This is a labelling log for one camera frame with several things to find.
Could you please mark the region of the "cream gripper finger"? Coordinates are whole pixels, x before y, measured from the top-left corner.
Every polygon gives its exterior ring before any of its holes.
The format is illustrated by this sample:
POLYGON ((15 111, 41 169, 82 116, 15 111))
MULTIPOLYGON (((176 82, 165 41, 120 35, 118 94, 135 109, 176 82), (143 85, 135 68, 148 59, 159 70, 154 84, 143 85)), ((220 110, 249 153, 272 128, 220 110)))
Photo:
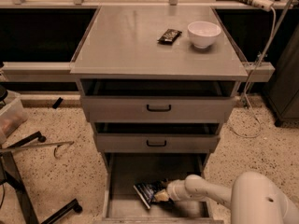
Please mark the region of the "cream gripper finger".
POLYGON ((168 202, 169 201, 169 195, 166 191, 166 189, 162 189, 154 194, 154 201, 156 203, 160 202, 168 202))

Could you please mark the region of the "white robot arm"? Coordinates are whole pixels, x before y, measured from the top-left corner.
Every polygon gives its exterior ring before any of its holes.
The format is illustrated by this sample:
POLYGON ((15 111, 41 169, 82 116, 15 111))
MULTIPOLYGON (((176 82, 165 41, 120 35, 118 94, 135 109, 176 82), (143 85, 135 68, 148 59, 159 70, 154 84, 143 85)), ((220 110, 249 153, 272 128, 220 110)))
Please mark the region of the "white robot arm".
POLYGON ((268 177, 255 172, 238 176, 229 189, 199 175, 170 181, 158 191, 157 202, 208 197, 231 211, 231 224, 299 224, 299 209, 268 177))

